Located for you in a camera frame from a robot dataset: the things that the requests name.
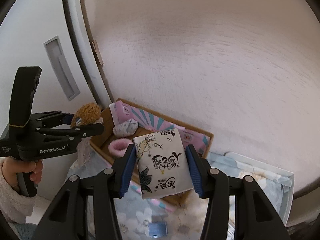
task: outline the pink fuzzy ring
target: pink fuzzy ring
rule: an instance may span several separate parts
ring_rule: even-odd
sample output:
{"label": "pink fuzzy ring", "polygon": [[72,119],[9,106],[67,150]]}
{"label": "pink fuzzy ring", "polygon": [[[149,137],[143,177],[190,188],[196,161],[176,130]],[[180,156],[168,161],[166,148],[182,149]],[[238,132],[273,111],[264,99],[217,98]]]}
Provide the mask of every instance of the pink fuzzy ring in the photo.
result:
{"label": "pink fuzzy ring", "polygon": [[132,140],[127,138],[121,138],[118,140],[114,140],[109,144],[109,152],[114,157],[122,157],[125,154],[129,144],[133,144]]}

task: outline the human hand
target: human hand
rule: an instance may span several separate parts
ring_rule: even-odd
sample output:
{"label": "human hand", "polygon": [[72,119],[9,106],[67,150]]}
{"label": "human hand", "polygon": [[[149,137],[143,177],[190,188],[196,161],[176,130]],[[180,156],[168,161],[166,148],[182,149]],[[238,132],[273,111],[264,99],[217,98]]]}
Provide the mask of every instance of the human hand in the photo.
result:
{"label": "human hand", "polygon": [[7,183],[16,189],[18,186],[17,173],[25,172],[30,174],[30,180],[38,184],[42,178],[42,161],[35,162],[24,162],[18,161],[11,157],[6,157],[2,166],[2,174]]}

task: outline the pink package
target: pink package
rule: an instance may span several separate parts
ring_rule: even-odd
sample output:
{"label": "pink package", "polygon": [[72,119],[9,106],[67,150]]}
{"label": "pink package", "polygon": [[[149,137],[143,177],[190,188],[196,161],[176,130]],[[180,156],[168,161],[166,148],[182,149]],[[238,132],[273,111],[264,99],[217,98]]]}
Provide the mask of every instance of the pink package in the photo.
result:
{"label": "pink package", "polygon": [[112,114],[113,123],[115,125],[121,124],[129,119],[134,119],[139,123],[139,126],[152,132],[177,128],[179,130],[183,147],[186,148],[187,145],[193,144],[196,151],[200,154],[203,154],[210,144],[210,137],[204,134],[168,122],[161,117],[134,106],[125,104],[122,101],[116,101],[115,103],[109,105],[109,107]]}

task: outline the metal rivet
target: metal rivet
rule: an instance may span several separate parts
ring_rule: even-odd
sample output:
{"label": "metal rivet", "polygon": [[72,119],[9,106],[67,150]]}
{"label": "metal rivet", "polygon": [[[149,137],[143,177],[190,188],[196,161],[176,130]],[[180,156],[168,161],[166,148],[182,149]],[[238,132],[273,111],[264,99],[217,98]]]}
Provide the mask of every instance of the metal rivet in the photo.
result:
{"label": "metal rivet", "polygon": [[113,173],[113,169],[112,168],[106,168],[103,172],[104,172],[104,174],[109,175],[109,174]]}
{"label": "metal rivet", "polygon": [[244,179],[247,181],[247,182],[253,182],[253,177],[247,175],[244,177]]}
{"label": "metal rivet", "polygon": [[71,175],[70,178],[69,178],[69,180],[70,180],[71,182],[74,182],[74,181],[76,181],[77,179],[78,179],[78,176],[77,176],[77,175]]}
{"label": "metal rivet", "polygon": [[217,175],[219,173],[219,170],[216,169],[216,168],[211,168],[210,169],[210,173],[213,174],[213,175]]}

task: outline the fuzzy sleeve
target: fuzzy sleeve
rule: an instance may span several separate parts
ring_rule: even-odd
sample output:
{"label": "fuzzy sleeve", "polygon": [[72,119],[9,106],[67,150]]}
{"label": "fuzzy sleeve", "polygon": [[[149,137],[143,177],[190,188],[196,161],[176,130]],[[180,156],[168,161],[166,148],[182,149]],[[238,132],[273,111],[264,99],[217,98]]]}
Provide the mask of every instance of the fuzzy sleeve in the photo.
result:
{"label": "fuzzy sleeve", "polygon": [[35,198],[21,196],[12,189],[2,174],[3,162],[0,158],[0,209],[7,221],[24,224],[32,214]]}

